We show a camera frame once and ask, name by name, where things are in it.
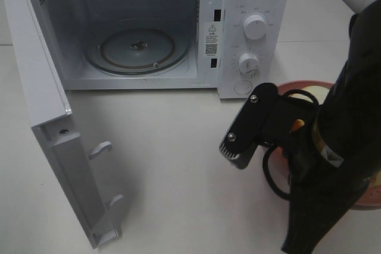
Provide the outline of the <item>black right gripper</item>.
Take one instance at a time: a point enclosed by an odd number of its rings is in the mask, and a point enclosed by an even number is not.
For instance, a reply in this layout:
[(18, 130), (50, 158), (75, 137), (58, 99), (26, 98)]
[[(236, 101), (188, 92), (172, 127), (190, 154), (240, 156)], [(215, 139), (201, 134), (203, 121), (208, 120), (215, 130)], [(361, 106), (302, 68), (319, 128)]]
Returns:
[(258, 144), (267, 148), (263, 158), (266, 177), (271, 176), (268, 161), (274, 150), (281, 148), (289, 157), (297, 150), (296, 131), (319, 107), (313, 96), (305, 99), (291, 96), (262, 96), (258, 100)]

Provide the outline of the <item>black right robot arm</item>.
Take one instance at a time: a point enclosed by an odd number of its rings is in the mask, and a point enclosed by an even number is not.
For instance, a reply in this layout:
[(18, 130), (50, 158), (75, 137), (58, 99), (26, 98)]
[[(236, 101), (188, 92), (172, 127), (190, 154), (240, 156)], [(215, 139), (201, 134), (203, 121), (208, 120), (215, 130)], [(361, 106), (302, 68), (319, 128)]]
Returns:
[(366, 192), (380, 171), (380, 1), (349, 24), (348, 59), (316, 117), (298, 130), (298, 153), (289, 156), (290, 191), (265, 178), (289, 202), (282, 251), (311, 253)]

